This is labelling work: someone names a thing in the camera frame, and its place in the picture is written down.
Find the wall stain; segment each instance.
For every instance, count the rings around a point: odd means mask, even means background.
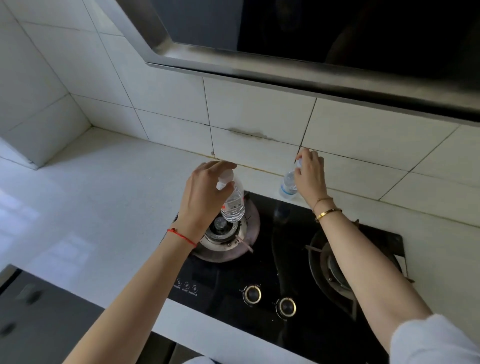
[[[244,136],[246,138],[262,138],[262,139],[273,140],[274,142],[278,142],[278,140],[274,138],[270,138],[269,136],[263,134],[262,132],[254,132],[251,130],[243,130],[240,128],[228,128],[227,130],[235,134],[240,134],[240,136]]]

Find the water bottle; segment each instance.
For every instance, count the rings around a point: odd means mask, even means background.
[[[283,176],[283,182],[280,185],[280,196],[291,199],[297,193],[297,186],[295,185],[295,168],[301,168],[301,158],[293,164],[290,171]]]
[[[243,186],[241,185],[240,180],[238,177],[234,176],[233,170],[225,170],[222,172],[222,174],[220,174],[220,177],[218,177],[218,183],[216,184],[216,187],[217,189],[221,190],[230,181],[235,182],[233,192],[223,204],[220,212],[226,221],[237,222],[240,221],[245,214]]]

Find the stainless steel frame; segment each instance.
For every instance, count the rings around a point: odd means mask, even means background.
[[[478,126],[480,93],[430,80],[175,44],[149,0],[97,0],[147,64]]]

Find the backsplash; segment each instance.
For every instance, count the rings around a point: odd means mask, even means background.
[[[5,0],[94,126],[480,226],[480,129],[147,66],[94,0]]]
[[[37,169],[90,123],[1,1],[0,48],[0,157]]]

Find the gas stove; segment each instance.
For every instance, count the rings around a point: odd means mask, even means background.
[[[168,297],[317,363],[388,363],[311,210],[249,192],[245,206],[237,226],[212,222]],[[406,275],[401,236],[358,226]]]

